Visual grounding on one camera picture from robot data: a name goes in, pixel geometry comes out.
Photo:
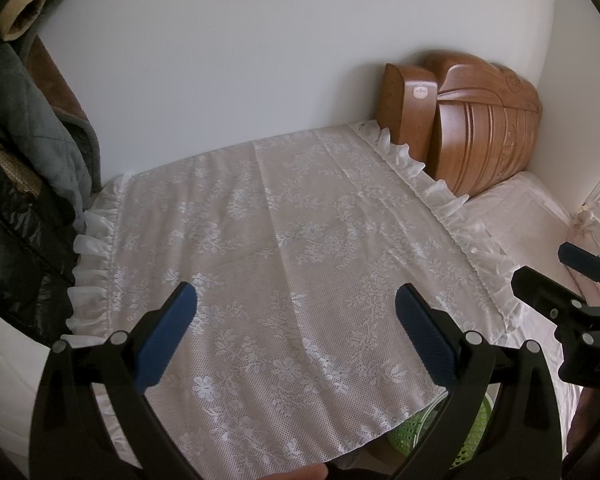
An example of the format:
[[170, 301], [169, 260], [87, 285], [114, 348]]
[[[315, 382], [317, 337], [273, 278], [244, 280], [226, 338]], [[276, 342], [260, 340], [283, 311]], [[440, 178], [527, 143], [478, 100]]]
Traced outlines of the white folded pillow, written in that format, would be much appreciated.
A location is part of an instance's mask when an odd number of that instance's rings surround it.
[[574, 215], [569, 240], [600, 256], [600, 203], [587, 202]]

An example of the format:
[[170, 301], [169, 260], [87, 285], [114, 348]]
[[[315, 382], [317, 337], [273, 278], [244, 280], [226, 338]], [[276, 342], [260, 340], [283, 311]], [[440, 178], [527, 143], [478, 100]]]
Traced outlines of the white bed mattress sheet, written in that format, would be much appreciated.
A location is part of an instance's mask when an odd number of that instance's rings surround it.
[[[558, 248], [568, 237], [571, 216], [534, 174], [518, 172], [468, 200], [465, 208], [483, 222], [516, 266], [530, 266], [577, 295], [582, 294], [558, 259]], [[503, 344], [519, 347], [525, 340], [533, 339], [541, 345], [554, 382], [562, 434], [568, 434], [581, 388], [558, 377], [562, 346], [555, 339], [554, 330], [553, 323], [523, 306], [520, 326], [506, 336]]]

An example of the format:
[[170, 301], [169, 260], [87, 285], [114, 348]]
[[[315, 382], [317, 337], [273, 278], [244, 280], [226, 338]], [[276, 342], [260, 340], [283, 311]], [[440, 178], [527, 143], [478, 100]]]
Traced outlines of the green plastic waste basket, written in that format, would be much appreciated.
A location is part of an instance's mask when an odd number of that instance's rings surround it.
[[391, 446], [404, 457], [410, 457], [423, 443], [431, 441], [430, 434], [437, 437], [442, 434], [443, 429], [449, 429], [452, 434], [462, 434], [464, 439], [450, 468], [467, 464], [474, 458], [486, 432], [486, 426], [493, 412], [493, 400], [487, 393], [483, 396], [471, 426], [463, 433], [460, 432], [460, 426], [456, 422], [454, 425], [445, 425], [441, 422], [446, 419], [444, 412], [448, 404], [449, 393], [441, 393], [426, 408], [390, 430], [387, 438]]

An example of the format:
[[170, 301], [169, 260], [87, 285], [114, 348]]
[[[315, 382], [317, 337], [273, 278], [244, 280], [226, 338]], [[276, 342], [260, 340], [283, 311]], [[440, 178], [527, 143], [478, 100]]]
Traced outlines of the white lace table cloth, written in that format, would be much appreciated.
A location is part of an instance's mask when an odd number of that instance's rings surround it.
[[413, 284], [503, 342], [510, 260], [373, 122], [283, 134], [110, 182], [84, 214], [69, 340], [130, 330], [174, 288], [198, 310], [151, 406], [208, 479], [257, 479], [374, 440], [438, 388], [396, 318]]

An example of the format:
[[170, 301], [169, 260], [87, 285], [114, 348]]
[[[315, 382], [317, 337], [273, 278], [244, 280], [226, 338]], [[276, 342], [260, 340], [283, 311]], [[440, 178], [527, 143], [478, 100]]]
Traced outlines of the wooden bed headboard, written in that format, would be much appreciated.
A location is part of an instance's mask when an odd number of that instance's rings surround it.
[[510, 68], [455, 51], [387, 64], [376, 120], [455, 195], [476, 196], [530, 162], [542, 117], [535, 86]]

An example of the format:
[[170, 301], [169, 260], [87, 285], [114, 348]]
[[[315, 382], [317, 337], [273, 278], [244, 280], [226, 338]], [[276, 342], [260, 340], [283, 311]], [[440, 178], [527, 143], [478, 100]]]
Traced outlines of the grey hanging jacket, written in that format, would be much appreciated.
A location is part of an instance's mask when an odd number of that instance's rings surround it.
[[90, 121], [61, 120], [38, 90], [26, 66], [35, 38], [22, 52], [0, 40], [0, 140], [68, 200], [82, 234], [84, 211], [102, 188], [99, 143]]

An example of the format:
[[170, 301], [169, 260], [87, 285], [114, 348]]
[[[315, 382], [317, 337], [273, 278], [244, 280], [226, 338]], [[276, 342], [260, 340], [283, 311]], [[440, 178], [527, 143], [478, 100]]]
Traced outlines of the brown hanging garment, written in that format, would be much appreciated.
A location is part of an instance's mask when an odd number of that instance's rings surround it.
[[38, 37], [32, 42], [26, 66], [57, 117], [66, 122], [88, 122], [78, 98]]

